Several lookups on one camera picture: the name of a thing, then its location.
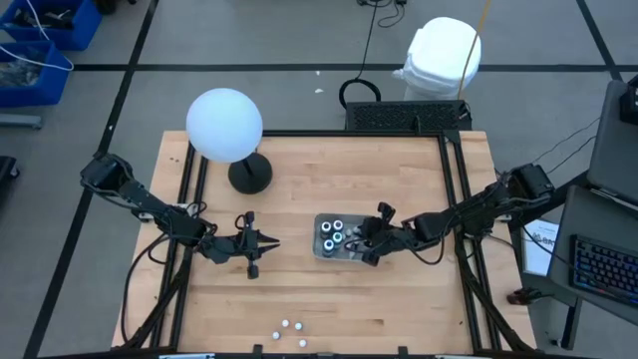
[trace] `blue crate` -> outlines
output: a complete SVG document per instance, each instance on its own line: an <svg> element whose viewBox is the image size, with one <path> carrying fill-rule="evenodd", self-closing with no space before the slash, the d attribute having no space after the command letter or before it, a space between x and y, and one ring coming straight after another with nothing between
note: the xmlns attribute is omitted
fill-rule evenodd
<svg viewBox="0 0 638 359"><path fill-rule="evenodd" d="M102 15L96 9L93 0L31 0L31 4L36 8L36 11L43 5L67 6L77 9L73 18L73 30L44 29L47 36L60 50L78 51L88 48L102 21ZM0 30L9 33L16 41L46 40L37 27L16 27L10 24L18 9L31 12L26 0L14 0L0 17Z"/></svg>
<svg viewBox="0 0 638 359"><path fill-rule="evenodd" d="M47 54L45 63L63 68L71 66L50 41L32 41L11 44L0 44L7 51L20 56L34 49ZM0 51L0 62L14 61L11 56ZM0 87L0 107L22 107L38 105L55 105L60 102L62 92L67 83L69 72L43 67L38 82L32 86Z"/></svg>

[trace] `black lamp stand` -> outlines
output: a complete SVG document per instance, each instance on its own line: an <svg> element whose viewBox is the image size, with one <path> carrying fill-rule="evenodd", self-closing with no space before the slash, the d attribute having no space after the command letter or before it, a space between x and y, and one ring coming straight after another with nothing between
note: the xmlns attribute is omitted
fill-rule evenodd
<svg viewBox="0 0 638 359"><path fill-rule="evenodd" d="M265 190L272 180L270 161L258 153L232 163L228 168L228 179L237 191L244 194L256 194Z"/></svg>

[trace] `keyboard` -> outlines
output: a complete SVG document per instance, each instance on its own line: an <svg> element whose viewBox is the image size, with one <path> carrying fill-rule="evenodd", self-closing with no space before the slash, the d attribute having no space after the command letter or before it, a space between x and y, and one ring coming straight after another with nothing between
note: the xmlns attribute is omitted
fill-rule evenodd
<svg viewBox="0 0 638 359"><path fill-rule="evenodd" d="M583 235L571 236L569 284L638 307L638 253Z"/></svg>

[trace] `computer monitor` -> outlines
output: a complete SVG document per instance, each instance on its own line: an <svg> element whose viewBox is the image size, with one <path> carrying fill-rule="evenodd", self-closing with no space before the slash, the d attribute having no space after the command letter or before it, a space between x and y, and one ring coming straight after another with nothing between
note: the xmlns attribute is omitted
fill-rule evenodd
<svg viewBox="0 0 638 359"><path fill-rule="evenodd" d="M620 97L628 90L621 81L607 85L588 181L605 192L638 203L638 126L620 120Z"/></svg>

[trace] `wooden tabletop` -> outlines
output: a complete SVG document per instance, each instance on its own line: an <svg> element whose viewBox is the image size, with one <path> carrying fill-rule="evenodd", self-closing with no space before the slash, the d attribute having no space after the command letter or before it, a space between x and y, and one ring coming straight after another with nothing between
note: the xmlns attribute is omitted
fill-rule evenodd
<svg viewBox="0 0 638 359"><path fill-rule="evenodd" d="M494 171L485 133L462 133L468 176L474 193L493 182ZM175 202L187 148L184 132L166 132L159 149L151 191ZM227 179L228 165L209 163L203 199L206 219L218 234L234 234L238 214L254 210L254 227L279 238L281 246L257 264L260 276L246 278L246 259L215 265L195 257L187 294L180 351L471 353L472 345L453 237L446 238L444 260L420 263L409 251L382 257L378 267L316 259L311 251L317 213L377 215L380 200L396 208L396 222L424 211L448 207L437 140L426 138L264 138L258 151L270 159L274 177L264 192L244 195ZM454 152L449 147L461 197ZM193 167L196 172L198 164ZM194 178L190 193L194 193ZM495 235L509 240L506 226ZM136 254L157 237L153 224L142 224ZM526 307L507 304L505 296L520 287L512 249L483 241L493 301L512 328L535 347ZM155 255L165 256L166 246ZM422 252L434 260L439 247ZM127 328L131 335L157 301L162 267L142 260L129 294ZM482 309L483 346L489 341ZM167 343L173 309L167 311ZM281 321L304 328L283 328ZM279 331L281 339L273 340ZM298 342L306 339L308 346ZM116 330L114 344L122 342Z"/></svg>

